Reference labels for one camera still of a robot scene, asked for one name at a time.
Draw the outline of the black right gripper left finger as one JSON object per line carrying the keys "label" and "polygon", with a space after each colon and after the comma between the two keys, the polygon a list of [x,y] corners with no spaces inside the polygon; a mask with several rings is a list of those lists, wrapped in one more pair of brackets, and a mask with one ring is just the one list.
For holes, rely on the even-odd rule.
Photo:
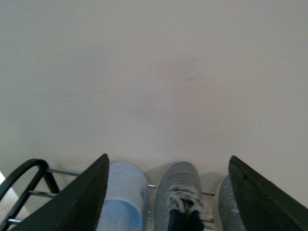
{"label": "black right gripper left finger", "polygon": [[94,231],[104,203],[109,159],[103,154],[13,231]]}

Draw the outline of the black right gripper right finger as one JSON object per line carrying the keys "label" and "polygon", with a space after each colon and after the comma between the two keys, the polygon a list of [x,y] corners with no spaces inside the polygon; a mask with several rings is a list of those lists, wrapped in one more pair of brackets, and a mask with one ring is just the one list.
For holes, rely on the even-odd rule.
{"label": "black right gripper right finger", "polygon": [[308,209],[234,155],[229,177],[246,230],[308,229]]}

